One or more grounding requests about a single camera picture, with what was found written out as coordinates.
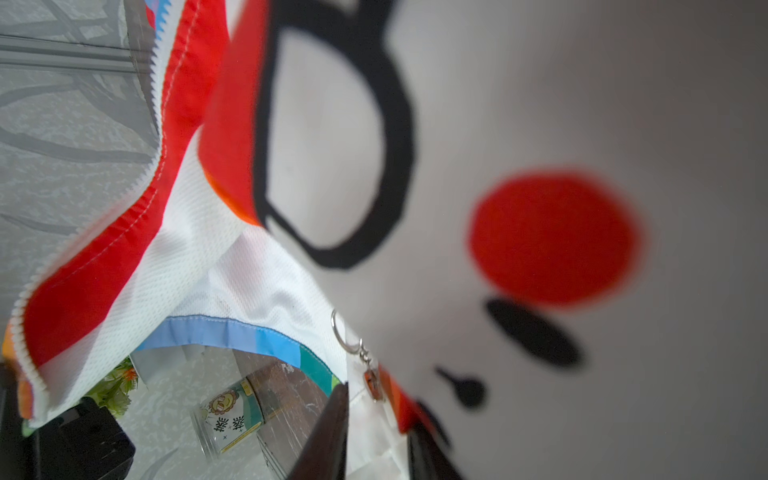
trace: green leaves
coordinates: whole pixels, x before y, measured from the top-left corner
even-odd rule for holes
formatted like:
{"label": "green leaves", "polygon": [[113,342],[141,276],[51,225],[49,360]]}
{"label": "green leaves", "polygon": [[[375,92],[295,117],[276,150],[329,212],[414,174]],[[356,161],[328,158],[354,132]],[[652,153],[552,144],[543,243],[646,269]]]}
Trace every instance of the green leaves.
{"label": "green leaves", "polygon": [[125,414],[131,399],[128,392],[135,389],[138,377],[131,359],[125,359],[114,367],[86,396],[91,397],[96,405],[107,407],[112,415],[119,417]]}

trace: stitching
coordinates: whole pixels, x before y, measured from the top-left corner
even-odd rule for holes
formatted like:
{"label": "stitching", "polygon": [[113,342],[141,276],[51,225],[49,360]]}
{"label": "stitching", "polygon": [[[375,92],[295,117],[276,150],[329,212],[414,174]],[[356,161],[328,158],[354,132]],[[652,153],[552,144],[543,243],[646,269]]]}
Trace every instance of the stitching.
{"label": "stitching", "polygon": [[[179,59],[179,63],[176,65],[176,68],[174,69],[174,73],[170,77],[170,82],[168,82],[168,93],[167,93],[167,95],[165,97],[165,102],[163,102],[163,106],[161,108],[161,113],[162,113],[163,118],[165,118],[165,112],[167,110],[168,101],[170,100],[171,93],[173,92],[173,89],[174,89],[174,82],[176,81],[176,74],[179,72],[179,70],[181,69],[181,66],[184,64],[184,60],[187,57],[187,52],[189,51],[189,47],[190,47],[189,39],[190,39],[190,36],[192,35],[192,31],[194,30],[194,27],[195,27],[195,25],[197,23],[197,17],[200,16],[200,10],[201,10],[200,3],[201,2],[202,2],[202,0],[197,0],[197,3],[196,3],[197,9],[195,10],[194,16],[192,17],[192,21],[190,22],[190,27],[187,30],[187,36],[184,39],[184,50],[181,53],[181,58]],[[166,164],[166,155],[167,155],[167,142],[163,141],[163,151],[161,152],[160,166],[159,166],[158,171],[157,171],[157,181],[158,182],[163,177],[163,172],[164,172],[165,164]],[[152,196],[150,197],[149,202],[147,202],[147,206],[144,207],[144,210],[142,210],[141,214],[138,217],[136,217],[136,220],[134,220],[130,225],[128,225],[126,227],[126,229],[123,230],[120,233],[120,235],[115,237],[114,240],[112,240],[109,243],[109,245],[104,247],[104,249],[101,252],[99,252],[96,255],[94,255],[88,262],[84,263],[79,268],[77,268],[76,270],[72,271],[69,275],[65,276],[64,278],[62,278],[58,282],[54,283],[53,285],[47,287],[46,289],[49,290],[51,288],[54,288],[54,287],[62,284],[64,281],[69,279],[71,276],[75,275],[77,272],[79,272],[80,270],[83,270],[85,267],[87,267],[88,265],[93,263],[98,257],[101,257],[101,255],[106,253],[107,250],[109,250],[112,247],[112,245],[115,244],[115,242],[117,242],[121,238],[125,237],[125,235],[134,228],[136,223],[139,220],[141,220],[147,214],[147,212],[149,211],[149,208],[152,206],[152,203],[154,202],[154,199],[157,197],[157,192],[158,192],[158,189],[155,188],[155,191],[154,191],[154,193],[152,193]]]}

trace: gray wall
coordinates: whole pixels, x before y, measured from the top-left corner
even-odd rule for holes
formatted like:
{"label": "gray wall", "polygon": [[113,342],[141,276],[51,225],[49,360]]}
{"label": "gray wall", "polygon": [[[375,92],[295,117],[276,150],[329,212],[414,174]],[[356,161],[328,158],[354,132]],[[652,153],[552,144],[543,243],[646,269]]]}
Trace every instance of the gray wall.
{"label": "gray wall", "polygon": [[[122,0],[0,0],[0,35],[129,45]],[[144,172],[157,134],[136,74],[0,65],[0,327],[42,261]]]}

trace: cartoon lion face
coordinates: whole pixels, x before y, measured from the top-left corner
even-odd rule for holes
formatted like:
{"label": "cartoon lion face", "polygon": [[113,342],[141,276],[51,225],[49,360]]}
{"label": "cartoon lion face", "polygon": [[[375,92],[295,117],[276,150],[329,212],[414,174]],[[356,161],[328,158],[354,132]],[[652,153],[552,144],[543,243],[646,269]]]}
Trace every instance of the cartoon lion face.
{"label": "cartoon lion face", "polygon": [[235,406],[239,395],[234,390],[227,390],[208,404],[208,409],[214,415],[223,415]]}

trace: white mesh fabric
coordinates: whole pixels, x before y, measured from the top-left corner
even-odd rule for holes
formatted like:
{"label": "white mesh fabric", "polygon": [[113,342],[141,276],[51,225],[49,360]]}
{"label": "white mesh fabric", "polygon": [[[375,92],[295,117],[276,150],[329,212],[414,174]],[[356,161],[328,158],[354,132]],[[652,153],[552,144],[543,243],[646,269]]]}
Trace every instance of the white mesh fabric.
{"label": "white mesh fabric", "polygon": [[303,343],[346,381],[332,307],[312,277],[263,228],[247,227],[171,316],[206,315],[265,326]]}
{"label": "white mesh fabric", "polygon": [[69,408],[132,352],[181,302],[246,226],[219,200],[197,159],[193,136],[165,209],[163,225],[106,320],[39,370],[50,405],[41,425]]}

